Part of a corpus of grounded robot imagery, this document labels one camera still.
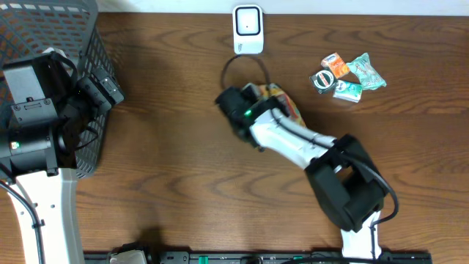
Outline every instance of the yellow package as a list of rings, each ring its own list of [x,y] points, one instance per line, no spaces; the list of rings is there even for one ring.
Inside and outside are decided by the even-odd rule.
[[[331,54],[321,61],[323,67],[329,68],[336,78],[341,78],[350,72],[344,60],[337,54]]]

